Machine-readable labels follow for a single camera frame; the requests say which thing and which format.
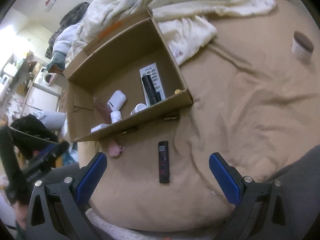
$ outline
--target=white blanket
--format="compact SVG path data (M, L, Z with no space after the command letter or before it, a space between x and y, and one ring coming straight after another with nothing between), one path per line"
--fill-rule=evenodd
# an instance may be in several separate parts
M203 15L264 15L276 3L275 0L94 0L73 37L66 66L106 27L145 6L152 8L154 19L178 65L181 65L217 33Z

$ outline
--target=cardboard box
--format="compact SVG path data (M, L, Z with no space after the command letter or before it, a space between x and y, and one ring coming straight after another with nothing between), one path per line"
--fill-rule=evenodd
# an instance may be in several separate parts
M162 100L130 116L138 103L145 103L139 70L156 63L166 93ZM68 78L67 115L71 140L94 141L159 118L193 101L179 67L149 9L111 25L88 44L65 69ZM116 90L127 101L122 120L91 133L104 123L93 107L93 98L107 102Z

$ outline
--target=wrinkled sheet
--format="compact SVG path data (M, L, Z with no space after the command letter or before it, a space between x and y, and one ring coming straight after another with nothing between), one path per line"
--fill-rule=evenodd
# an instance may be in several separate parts
M268 14L274 0L94 0L73 37L66 66L112 23L149 6L178 65L192 57L217 33L203 15L247 17Z
M263 181L320 143L320 32L287 0L267 16L209 21L218 35L181 66L194 104L178 121L157 120L127 135L119 158L107 140L79 143L79 164L105 152L108 167L91 198L96 214L126 228L177 231L217 227L233 210L208 159L220 152L243 175ZM295 30L315 46L303 65ZM170 183L159 183L159 141L169 142Z

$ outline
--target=brown bed sheet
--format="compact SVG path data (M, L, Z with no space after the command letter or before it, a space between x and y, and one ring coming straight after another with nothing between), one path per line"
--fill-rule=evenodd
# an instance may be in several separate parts
M105 221L150 231L221 225L233 210L212 176L220 152L242 175L263 181L319 144L320 33L287 0L268 16L217 18L218 36L181 71L194 98L179 121L155 121L116 136L91 205ZM290 51L299 30L314 43L309 65ZM157 143L169 141L171 182L159 183ZM103 145L79 143L86 165Z

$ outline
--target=silver screw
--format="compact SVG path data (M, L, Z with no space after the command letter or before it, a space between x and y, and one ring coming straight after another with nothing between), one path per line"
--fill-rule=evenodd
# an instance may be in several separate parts
M244 181L247 183L251 183L253 181L253 179L250 176L245 176Z
M281 186L281 182L279 180L275 180L275 184L276 186L280 187Z
M39 187L41 184L42 184L42 181L41 180L37 180L36 183L35 183L35 186Z
M72 181L72 178L71 177L66 177L65 179L64 179L64 182L65 183L70 183Z

